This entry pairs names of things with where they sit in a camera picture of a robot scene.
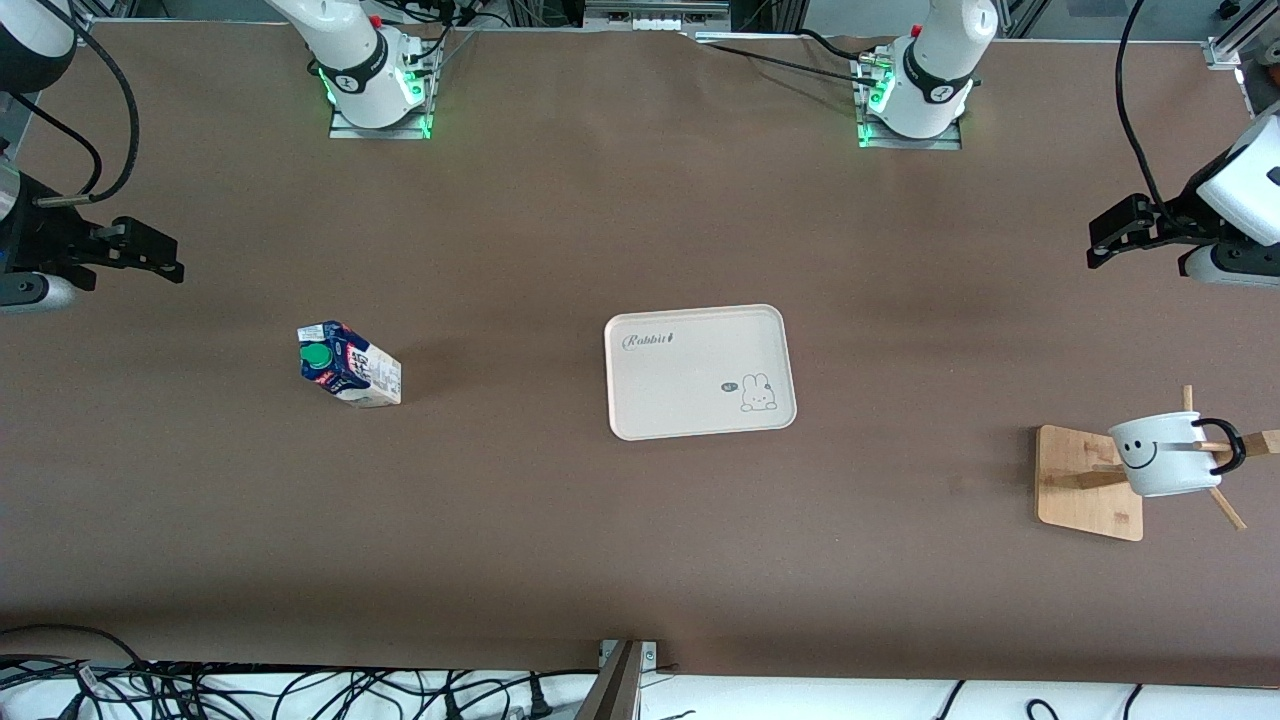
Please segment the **wooden mug stand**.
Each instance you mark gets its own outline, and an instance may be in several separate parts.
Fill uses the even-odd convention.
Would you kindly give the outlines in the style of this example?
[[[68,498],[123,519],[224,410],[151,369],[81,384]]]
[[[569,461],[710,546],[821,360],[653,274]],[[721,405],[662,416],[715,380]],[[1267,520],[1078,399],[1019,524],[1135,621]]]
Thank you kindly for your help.
[[[1183,386],[1181,407],[1175,413],[1197,411],[1194,400],[1193,387]],[[1212,427],[1204,430],[1208,439],[1201,447],[1215,451],[1217,460],[1226,459],[1228,447],[1221,430]],[[1239,433],[1245,443],[1245,461],[1280,457],[1280,428]],[[1116,541],[1137,542],[1143,538],[1143,502],[1162,497],[1144,498],[1135,493],[1108,432],[1042,425],[1036,429],[1034,441],[1033,491],[1038,521]],[[1188,495],[1207,493],[1231,527],[1244,530],[1247,524],[1225,497],[1221,484],[1222,480],[1215,489]]]

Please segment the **white smiley mug black handle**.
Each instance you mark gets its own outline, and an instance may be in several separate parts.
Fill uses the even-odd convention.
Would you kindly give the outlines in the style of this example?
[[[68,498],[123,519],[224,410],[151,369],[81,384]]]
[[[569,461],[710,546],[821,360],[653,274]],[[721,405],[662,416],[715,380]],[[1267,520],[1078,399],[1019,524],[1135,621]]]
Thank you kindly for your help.
[[[1201,447],[1208,439],[1207,427],[1224,434],[1226,459],[1217,460],[1215,451]],[[1239,430],[1230,421],[1197,411],[1133,419],[1111,427],[1108,436],[1129,484],[1144,498],[1215,489],[1245,461]]]

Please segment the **aluminium frame corner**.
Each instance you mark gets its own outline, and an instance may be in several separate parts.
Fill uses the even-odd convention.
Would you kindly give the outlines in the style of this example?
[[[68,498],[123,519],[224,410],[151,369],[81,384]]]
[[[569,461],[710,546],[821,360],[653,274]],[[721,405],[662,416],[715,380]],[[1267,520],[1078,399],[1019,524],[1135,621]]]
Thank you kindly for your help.
[[[1252,115],[1280,102],[1280,0],[1221,0],[1225,29],[1204,45],[1212,70],[1234,73]]]

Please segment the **blue milk carton green cap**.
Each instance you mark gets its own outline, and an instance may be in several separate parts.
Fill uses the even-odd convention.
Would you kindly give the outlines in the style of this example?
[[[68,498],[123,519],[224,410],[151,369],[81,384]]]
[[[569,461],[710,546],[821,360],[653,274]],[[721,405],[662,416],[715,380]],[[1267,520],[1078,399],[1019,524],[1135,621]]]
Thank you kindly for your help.
[[[402,402],[402,365],[347,324],[335,320],[297,329],[300,374],[353,407]]]

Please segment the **aluminium profile with bracket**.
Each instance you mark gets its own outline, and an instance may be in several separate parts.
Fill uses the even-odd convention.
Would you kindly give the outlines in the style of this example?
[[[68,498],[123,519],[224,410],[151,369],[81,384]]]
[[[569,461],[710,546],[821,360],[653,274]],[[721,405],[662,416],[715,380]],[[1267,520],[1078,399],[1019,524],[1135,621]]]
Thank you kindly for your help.
[[[655,641],[603,641],[600,671],[573,720],[637,720],[640,680],[657,667]]]

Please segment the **grey power strip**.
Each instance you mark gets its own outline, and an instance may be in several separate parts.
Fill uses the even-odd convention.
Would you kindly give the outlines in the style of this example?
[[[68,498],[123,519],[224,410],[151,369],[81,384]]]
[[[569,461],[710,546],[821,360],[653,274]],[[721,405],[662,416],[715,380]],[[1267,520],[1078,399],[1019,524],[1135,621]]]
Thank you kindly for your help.
[[[594,31],[731,32],[730,0],[582,0],[582,27]]]

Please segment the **brown table cover sheet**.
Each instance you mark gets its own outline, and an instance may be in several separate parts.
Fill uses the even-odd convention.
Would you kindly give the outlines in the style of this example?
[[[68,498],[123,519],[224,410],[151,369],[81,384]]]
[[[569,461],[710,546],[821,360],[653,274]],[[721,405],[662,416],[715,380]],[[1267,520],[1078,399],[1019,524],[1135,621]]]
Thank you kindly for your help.
[[[104,23],[140,160],[86,215],[179,242],[0,316],[0,628],[147,659],[1280,685],[1280,461],[1138,542],[1033,515],[1034,432],[1180,388],[1280,428],[1280,291],[1092,270],[1142,186],[1114,47],[997,44],[957,152],[858,145],[849,87],[680,35],[481,32],[433,137],[340,141],[289,26]],[[797,416],[628,442],[620,314],[768,304]],[[402,365],[300,374],[347,324]]]

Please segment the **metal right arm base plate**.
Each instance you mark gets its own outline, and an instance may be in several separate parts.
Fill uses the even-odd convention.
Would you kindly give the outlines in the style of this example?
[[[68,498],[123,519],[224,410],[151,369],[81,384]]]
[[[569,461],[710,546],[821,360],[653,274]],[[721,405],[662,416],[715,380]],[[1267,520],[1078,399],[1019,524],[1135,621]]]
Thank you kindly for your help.
[[[403,140],[419,141],[429,140],[433,133],[435,101],[428,101],[421,106],[412,108],[410,113],[397,123],[381,128],[362,128],[346,119],[333,102],[332,120],[329,128],[330,138],[366,138],[366,140]]]

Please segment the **cream rabbit print tray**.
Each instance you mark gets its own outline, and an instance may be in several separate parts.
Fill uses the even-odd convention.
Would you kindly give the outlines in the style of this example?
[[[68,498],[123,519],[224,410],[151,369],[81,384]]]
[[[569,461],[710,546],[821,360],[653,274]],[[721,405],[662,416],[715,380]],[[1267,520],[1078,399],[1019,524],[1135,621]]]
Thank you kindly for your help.
[[[620,439],[778,430],[797,416],[785,319],[768,304],[620,314],[603,340]]]

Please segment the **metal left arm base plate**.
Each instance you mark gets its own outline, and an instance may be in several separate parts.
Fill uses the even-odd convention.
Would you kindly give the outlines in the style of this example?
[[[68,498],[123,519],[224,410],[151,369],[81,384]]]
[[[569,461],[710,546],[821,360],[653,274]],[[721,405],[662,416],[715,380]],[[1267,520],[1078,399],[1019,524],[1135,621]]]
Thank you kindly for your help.
[[[959,150],[965,96],[929,104],[911,82],[900,79],[886,56],[861,54],[849,63],[858,142],[864,149]]]

